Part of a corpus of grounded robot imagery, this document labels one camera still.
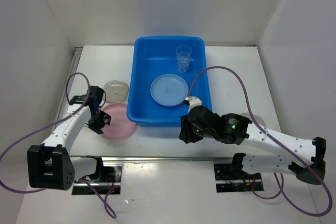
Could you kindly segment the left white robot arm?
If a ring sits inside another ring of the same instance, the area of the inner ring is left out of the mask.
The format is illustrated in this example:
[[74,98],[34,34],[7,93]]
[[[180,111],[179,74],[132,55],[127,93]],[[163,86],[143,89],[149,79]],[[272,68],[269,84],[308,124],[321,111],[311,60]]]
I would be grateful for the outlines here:
[[104,90],[98,86],[91,86],[89,95],[74,96],[66,113],[69,119],[60,123],[40,145],[28,149],[28,178],[32,188],[68,190],[74,181],[83,177],[93,182],[104,178],[100,157],[69,155],[84,126],[100,135],[110,124],[111,116],[100,109],[103,97]]

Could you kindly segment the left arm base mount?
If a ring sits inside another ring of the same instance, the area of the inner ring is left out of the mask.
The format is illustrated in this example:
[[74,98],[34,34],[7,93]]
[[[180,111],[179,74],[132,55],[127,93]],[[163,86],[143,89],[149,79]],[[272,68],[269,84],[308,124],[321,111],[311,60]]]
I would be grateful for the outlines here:
[[[100,174],[92,174],[84,177],[100,195],[109,193],[119,195],[121,193],[122,164],[112,163],[103,165]],[[86,183],[75,180],[72,195],[94,195],[94,192]]]

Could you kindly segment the clear plastic cup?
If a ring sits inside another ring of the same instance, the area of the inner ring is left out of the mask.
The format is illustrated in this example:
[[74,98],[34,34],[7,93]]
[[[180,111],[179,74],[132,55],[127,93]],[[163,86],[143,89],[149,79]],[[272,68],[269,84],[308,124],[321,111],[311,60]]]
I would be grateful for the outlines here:
[[178,46],[175,52],[178,71],[181,73],[187,72],[191,62],[192,49],[189,46],[182,45]]

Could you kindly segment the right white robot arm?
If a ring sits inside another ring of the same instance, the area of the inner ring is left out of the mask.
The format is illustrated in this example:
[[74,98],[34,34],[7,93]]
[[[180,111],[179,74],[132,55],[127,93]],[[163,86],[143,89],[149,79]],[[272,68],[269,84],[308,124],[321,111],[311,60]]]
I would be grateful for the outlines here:
[[234,154],[230,172],[235,178],[255,173],[283,173],[312,185],[319,185],[324,180],[326,141],[323,138],[306,140],[289,136],[256,125],[242,115],[230,113],[219,116],[198,105],[181,116],[179,139],[188,144],[205,137],[223,144],[254,147],[270,153],[261,156]]

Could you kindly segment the blue plastic bin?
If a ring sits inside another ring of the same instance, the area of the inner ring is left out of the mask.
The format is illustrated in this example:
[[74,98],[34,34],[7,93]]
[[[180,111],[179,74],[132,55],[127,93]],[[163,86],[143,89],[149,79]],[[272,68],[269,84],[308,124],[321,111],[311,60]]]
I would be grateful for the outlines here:
[[[179,46],[191,49],[191,63],[186,73],[178,71],[176,50]],[[180,103],[162,106],[151,96],[151,84],[163,74],[175,74],[183,78],[191,94],[198,97],[203,106],[212,108],[207,74],[197,74],[206,68],[204,41],[198,37],[152,36],[135,41],[127,116],[142,127],[179,127],[180,117],[188,108]]]

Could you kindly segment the grey textured glass plate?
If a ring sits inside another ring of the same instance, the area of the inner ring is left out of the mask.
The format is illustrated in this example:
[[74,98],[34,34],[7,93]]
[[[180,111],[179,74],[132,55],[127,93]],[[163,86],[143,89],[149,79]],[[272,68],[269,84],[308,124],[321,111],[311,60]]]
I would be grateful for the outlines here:
[[103,90],[106,93],[106,101],[108,103],[121,103],[128,96],[129,86],[123,81],[112,80],[103,86]]

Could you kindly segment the light blue round plate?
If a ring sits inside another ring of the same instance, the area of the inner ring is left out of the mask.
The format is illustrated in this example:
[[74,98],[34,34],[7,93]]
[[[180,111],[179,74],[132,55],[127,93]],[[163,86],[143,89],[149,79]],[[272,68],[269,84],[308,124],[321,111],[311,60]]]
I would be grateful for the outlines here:
[[175,74],[163,74],[151,84],[150,93],[153,100],[162,106],[177,106],[187,97],[187,82]]

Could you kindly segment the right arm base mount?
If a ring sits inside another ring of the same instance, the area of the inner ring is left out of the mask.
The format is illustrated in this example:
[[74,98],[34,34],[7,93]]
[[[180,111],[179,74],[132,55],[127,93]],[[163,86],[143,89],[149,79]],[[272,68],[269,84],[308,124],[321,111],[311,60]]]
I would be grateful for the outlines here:
[[233,171],[230,164],[214,164],[217,193],[238,193],[246,191],[264,191],[261,174],[248,174]]

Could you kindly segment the pink round plate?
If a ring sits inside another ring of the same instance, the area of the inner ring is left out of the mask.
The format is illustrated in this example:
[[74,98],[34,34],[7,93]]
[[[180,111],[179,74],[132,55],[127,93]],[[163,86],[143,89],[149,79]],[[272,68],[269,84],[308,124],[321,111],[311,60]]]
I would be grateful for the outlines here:
[[106,125],[101,136],[109,140],[122,140],[127,138],[135,129],[136,123],[127,117],[127,105],[124,103],[113,103],[102,109],[111,116],[110,125]]

